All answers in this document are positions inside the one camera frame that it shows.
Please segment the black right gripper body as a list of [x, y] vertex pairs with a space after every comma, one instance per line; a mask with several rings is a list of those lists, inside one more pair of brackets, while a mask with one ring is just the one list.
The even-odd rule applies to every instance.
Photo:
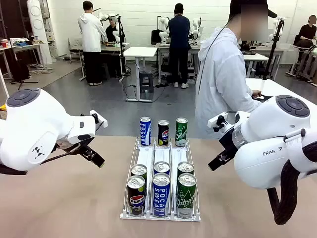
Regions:
[[223, 146], [224, 150], [220, 153], [220, 156], [234, 157], [238, 151], [238, 148], [233, 142], [233, 132], [227, 132], [220, 139], [219, 142]]

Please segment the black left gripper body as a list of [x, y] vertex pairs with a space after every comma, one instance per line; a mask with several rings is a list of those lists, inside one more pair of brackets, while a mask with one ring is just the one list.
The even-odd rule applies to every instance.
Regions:
[[88, 145], [93, 141], [94, 137], [80, 141], [75, 144], [71, 144], [65, 140], [58, 140], [56, 142], [56, 148], [61, 149], [69, 153], [80, 153], [81, 149], [88, 148]]

